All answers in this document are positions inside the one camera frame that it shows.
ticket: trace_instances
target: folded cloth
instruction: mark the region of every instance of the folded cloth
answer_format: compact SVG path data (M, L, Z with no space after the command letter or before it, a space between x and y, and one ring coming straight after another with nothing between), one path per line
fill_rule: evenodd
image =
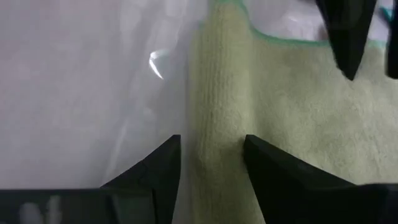
M351 82L327 43L268 37L225 0L192 46L193 223L264 223L246 134L355 184L398 182L398 83L384 75L383 46L368 43Z

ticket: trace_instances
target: cloth fold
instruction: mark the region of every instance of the cloth fold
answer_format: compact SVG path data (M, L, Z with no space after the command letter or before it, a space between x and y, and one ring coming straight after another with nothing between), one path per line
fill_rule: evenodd
M240 2L216 2L190 57L193 223L264 223L246 134L355 184L398 182L398 83L384 51L368 44L351 82L329 45L260 34Z

